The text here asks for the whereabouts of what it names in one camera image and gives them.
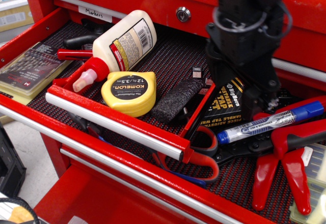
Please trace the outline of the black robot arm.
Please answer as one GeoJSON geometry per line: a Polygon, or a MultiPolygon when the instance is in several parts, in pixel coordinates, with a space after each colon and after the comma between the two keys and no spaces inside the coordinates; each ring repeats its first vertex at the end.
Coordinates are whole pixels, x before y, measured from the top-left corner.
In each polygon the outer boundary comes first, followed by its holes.
{"type": "Polygon", "coordinates": [[[276,107],[281,84],[271,60],[293,24],[286,5],[282,0],[218,0],[212,16],[206,58],[216,87],[234,78],[244,83],[244,120],[276,107]]]}

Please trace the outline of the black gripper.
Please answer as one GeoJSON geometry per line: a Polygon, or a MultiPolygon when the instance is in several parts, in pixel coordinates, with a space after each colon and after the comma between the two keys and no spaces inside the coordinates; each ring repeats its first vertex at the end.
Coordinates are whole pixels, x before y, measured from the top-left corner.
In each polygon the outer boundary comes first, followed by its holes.
{"type": "Polygon", "coordinates": [[[270,59],[285,36],[285,5],[262,10],[255,4],[220,2],[206,30],[207,63],[216,90],[237,78],[245,84],[242,118],[249,121],[261,111],[277,106],[281,84],[270,59]]]}

